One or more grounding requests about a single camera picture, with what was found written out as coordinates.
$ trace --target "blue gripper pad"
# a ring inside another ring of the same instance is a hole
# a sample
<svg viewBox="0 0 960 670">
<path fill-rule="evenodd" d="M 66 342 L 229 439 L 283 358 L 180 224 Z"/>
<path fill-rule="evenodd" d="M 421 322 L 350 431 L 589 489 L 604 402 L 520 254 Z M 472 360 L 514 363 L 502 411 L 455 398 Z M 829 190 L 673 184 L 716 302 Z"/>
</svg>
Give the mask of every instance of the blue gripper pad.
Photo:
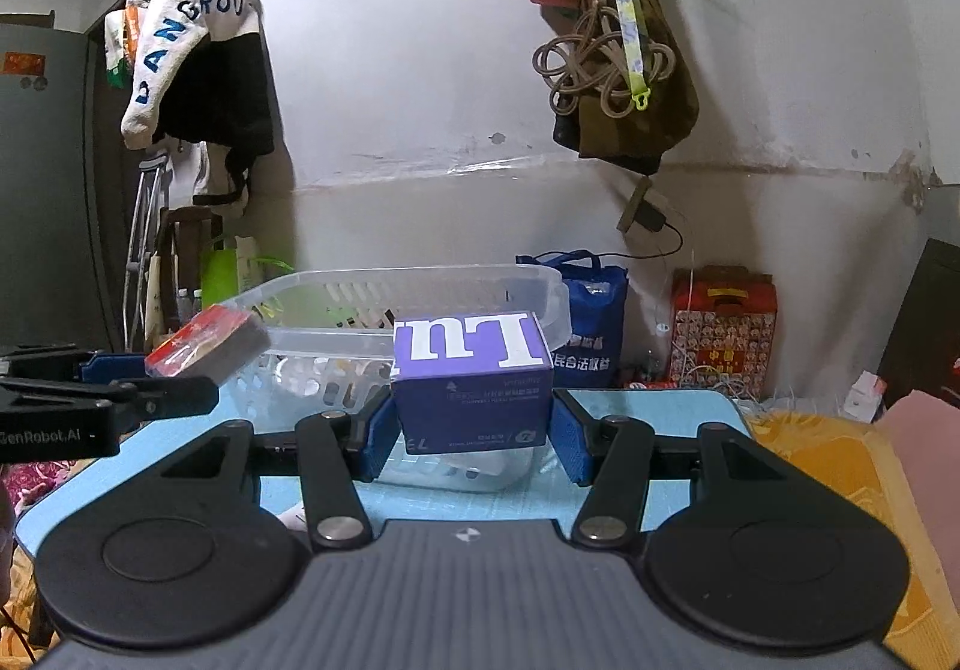
<svg viewBox="0 0 960 670">
<path fill-rule="evenodd" d="M 596 467 L 593 457 L 587 452 L 584 428 L 568 406 L 556 396 L 553 398 L 547 436 L 563 464 L 566 476 L 570 478 L 570 483 L 576 483 L 577 486 L 589 486 L 593 483 Z"/>
<path fill-rule="evenodd" d="M 379 477 L 399 436 L 400 416 L 394 398 L 390 397 L 368 421 L 367 444 L 359 456 L 364 480 Z"/>
<path fill-rule="evenodd" d="M 147 376 L 142 353 L 98 353 L 80 367 L 80 382 L 107 385 L 114 379 Z"/>
</svg>

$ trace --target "refrigerator door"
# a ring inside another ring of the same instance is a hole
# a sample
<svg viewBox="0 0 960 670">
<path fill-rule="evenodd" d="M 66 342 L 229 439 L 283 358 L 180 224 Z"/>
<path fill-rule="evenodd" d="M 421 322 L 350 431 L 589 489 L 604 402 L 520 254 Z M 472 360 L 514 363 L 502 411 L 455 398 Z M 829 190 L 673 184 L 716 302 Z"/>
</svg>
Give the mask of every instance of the refrigerator door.
<svg viewBox="0 0 960 670">
<path fill-rule="evenodd" d="M 84 35 L 0 25 L 0 345 L 109 345 L 89 51 Z"/>
</svg>

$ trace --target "blue tote bag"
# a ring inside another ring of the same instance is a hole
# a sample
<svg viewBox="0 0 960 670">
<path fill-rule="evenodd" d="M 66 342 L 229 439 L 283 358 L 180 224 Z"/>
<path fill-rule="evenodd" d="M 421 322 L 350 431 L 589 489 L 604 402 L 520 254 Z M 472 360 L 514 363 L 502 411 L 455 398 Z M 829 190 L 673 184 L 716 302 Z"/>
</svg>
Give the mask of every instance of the blue tote bag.
<svg viewBox="0 0 960 670">
<path fill-rule="evenodd" d="M 589 259 L 589 267 L 575 264 L 584 259 Z M 570 293 L 573 336 L 553 354 L 555 387 L 611 387 L 623 345 L 627 270 L 616 265 L 604 267 L 600 257 L 589 250 L 563 253 L 548 261 L 517 256 L 517 263 L 557 269 Z"/>
</svg>

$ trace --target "purple box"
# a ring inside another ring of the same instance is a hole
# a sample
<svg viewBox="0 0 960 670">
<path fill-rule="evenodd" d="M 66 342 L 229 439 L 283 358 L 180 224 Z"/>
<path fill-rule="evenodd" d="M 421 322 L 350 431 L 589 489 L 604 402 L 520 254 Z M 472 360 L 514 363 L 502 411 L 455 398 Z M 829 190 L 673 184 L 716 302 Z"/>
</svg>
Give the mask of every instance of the purple box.
<svg viewBox="0 0 960 670">
<path fill-rule="evenodd" d="M 553 363 L 533 312 L 397 321 L 394 358 L 407 453 L 546 443 Z"/>
</svg>

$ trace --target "red sticker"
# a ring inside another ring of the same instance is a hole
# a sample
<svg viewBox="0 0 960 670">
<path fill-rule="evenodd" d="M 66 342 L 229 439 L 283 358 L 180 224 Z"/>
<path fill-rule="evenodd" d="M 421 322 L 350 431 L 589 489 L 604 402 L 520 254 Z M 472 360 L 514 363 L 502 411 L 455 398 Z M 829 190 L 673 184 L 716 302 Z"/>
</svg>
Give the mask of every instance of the red sticker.
<svg viewBox="0 0 960 670">
<path fill-rule="evenodd" d="M 41 77 L 46 68 L 45 55 L 30 52 L 8 52 L 3 55 L 3 73 L 21 77 Z"/>
</svg>

